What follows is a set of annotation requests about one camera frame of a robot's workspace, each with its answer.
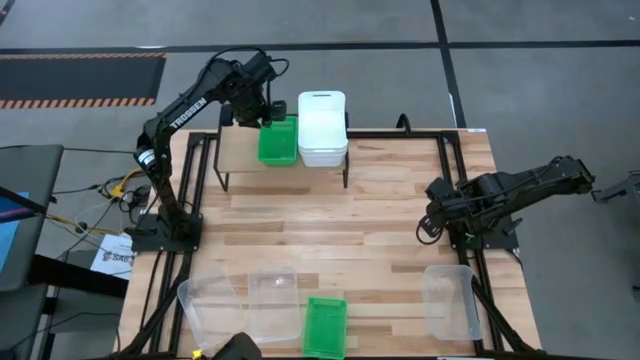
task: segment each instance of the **blue object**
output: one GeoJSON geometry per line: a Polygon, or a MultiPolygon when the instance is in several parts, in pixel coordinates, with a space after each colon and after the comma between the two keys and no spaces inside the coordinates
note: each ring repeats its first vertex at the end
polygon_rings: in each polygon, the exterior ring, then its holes
{"type": "MultiPolygon", "coordinates": [[[[19,192],[18,195],[29,198],[28,192],[19,192]]],[[[16,235],[16,231],[18,230],[18,225],[20,225],[20,221],[11,221],[6,223],[0,223],[0,272],[4,268],[4,263],[7,260],[7,256],[9,255],[9,251],[11,250],[11,244],[13,244],[13,238],[16,235]]]]}

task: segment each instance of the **wooden table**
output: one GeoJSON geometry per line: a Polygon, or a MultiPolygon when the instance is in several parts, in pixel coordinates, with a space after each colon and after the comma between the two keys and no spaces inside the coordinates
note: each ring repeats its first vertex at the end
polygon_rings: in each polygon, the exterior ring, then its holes
{"type": "MultiPolygon", "coordinates": [[[[175,189],[187,138],[188,131],[172,138],[175,189]]],[[[242,155],[242,135],[234,139],[234,151],[221,146],[224,161],[242,155]]],[[[495,172],[487,133],[460,130],[460,139],[469,178],[495,172]]],[[[472,355],[470,341],[440,341],[426,334],[423,272],[429,265],[457,264],[446,234],[433,246],[420,245],[414,234],[428,202],[424,190],[442,175],[436,141],[351,140],[349,153],[348,189],[343,188],[340,170],[270,168],[233,174],[225,193],[212,164],[207,164],[201,209],[204,233],[191,274],[206,272],[212,262],[219,264],[246,306],[249,272],[267,265],[291,266],[298,272],[301,314],[309,296],[342,297],[349,302],[348,356],[472,355]]],[[[453,159],[451,149],[448,153],[453,159]]],[[[198,159],[196,154],[190,191],[198,159]]],[[[455,179],[455,166],[452,171],[455,179]]],[[[123,345],[138,331],[155,257],[145,253],[135,260],[119,327],[123,345]]],[[[520,266],[505,251],[487,250],[486,257],[496,305],[526,342],[539,347],[520,266]]],[[[147,316],[157,301],[162,263],[147,316]]],[[[161,350],[168,346],[172,317],[170,310],[161,350]]],[[[480,318],[490,348],[484,311],[480,318]]],[[[185,318],[179,356],[190,356],[195,348],[185,318]]],[[[301,340],[261,349],[265,357],[300,356],[301,340]]]]}

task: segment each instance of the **white plastic container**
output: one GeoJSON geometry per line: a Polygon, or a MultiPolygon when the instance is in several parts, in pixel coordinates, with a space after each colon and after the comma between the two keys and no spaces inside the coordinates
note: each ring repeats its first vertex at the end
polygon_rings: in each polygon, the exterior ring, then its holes
{"type": "Polygon", "coordinates": [[[429,266],[422,281],[427,331],[440,340],[478,340],[482,329],[466,265],[429,266]]]}
{"type": "Polygon", "coordinates": [[[249,274],[249,336],[264,344],[294,340],[301,332],[295,270],[262,268],[249,274]]]}
{"type": "Polygon", "coordinates": [[[346,97],[340,91],[308,91],[298,96],[298,150],[308,167],[334,167],[349,148],[346,97]]]}
{"type": "Polygon", "coordinates": [[[233,285],[216,265],[212,265],[206,275],[192,276],[180,284],[178,299],[196,344],[205,352],[224,345],[246,326],[244,310],[233,285]]]}

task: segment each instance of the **stacked white containers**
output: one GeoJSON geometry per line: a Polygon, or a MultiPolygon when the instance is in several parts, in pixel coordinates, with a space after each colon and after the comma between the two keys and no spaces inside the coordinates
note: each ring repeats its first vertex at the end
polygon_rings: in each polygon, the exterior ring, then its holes
{"type": "Polygon", "coordinates": [[[305,166],[342,164],[349,147],[345,103],[341,91],[307,91],[298,96],[298,150],[305,166]]]}

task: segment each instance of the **green container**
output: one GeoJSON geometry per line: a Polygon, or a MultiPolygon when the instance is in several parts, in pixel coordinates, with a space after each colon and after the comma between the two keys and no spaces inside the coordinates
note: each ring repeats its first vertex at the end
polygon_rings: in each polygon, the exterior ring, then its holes
{"type": "Polygon", "coordinates": [[[310,297],[304,329],[304,356],[344,359],[347,351],[347,302],[310,297]]]}
{"type": "Polygon", "coordinates": [[[291,166],[298,156],[298,119],[287,116],[260,129],[258,160],[267,166],[291,166]]]}

